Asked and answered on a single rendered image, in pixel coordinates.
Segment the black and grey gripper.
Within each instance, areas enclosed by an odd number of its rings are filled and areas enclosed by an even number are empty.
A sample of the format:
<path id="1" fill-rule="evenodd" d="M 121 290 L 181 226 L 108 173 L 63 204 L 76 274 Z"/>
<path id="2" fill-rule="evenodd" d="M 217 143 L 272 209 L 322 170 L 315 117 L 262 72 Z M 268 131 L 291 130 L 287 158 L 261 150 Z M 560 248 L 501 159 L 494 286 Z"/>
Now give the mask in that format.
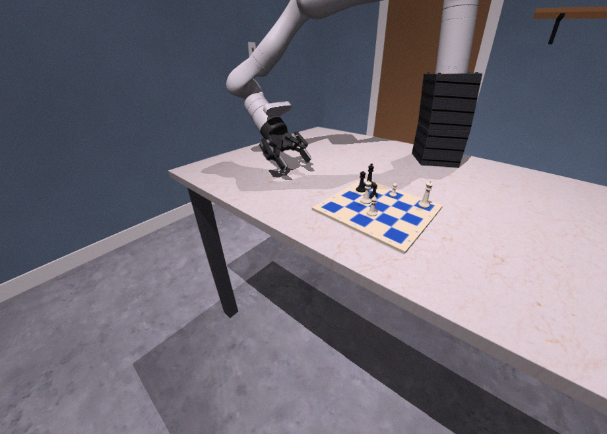
<path id="1" fill-rule="evenodd" d="M 285 150 L 289 149 L 293 151 L 295 150 L 300 153 L 306 163 L 311 160 L 311 156 L 306 150 L 308 146 L 306 140 L 297 131 L 290 134 L 287 130 L 286 124 L 280 117 L 273 117 L 265 122 L 261 127 L 260 133 L 262 134 L 263 138 L 261 139 L 259 146 L 263 151 L 265 158 L 268 161 L 274 160 L 278 164 L 279 168 L 283 171 L 287 170 L 288 165 L 284 161 L 283 157 L 279 156 L 280 151 L 284 152 Z M 293 143 L 295 143 L 294 146 Z M 269 145 L 273 147 L 273 152 Z"/>

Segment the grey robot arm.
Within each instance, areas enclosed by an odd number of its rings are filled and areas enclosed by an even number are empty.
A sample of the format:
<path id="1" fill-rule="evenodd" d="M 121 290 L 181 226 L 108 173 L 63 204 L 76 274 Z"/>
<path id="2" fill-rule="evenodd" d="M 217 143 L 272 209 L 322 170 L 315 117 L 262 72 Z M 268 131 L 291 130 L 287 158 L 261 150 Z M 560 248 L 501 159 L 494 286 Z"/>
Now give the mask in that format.
<path id="1" fill-rule="evenodd" d="M 259 132 L 265 122 L 280 117 L 292 106 L 289 102 L 268 103 L 254 78 L 268 75 L 296 32 L 310 18 L 322 19 L 356 5 L 377 1 L 383 0 L 290 0 L 255 51 L 229 74 L 226 81 L 228 92 L 245 100 L 245 109 Z M 468 73 L 479 1 L 444 0 L 436 74 Z"/>

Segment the blue and cream chessboard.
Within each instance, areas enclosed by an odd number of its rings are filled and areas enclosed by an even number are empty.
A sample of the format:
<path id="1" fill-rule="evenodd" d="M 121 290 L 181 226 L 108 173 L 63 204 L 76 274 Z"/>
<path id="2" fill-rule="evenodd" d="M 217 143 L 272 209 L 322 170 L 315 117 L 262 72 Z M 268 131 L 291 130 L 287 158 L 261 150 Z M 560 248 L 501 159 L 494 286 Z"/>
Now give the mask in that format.
<path id="1" fill-rule="evenodd" d="M 418 203 L 422 198 L 377 184 L 376 216 L 369 216 L 370 204 L 360 202 L 364 193 L 356 191 L 357 183 L 312 207 L 312 210 L 360 232 L 401 253 L 406 253 L 443 205 L 428 201 L 429 208 Z"/>

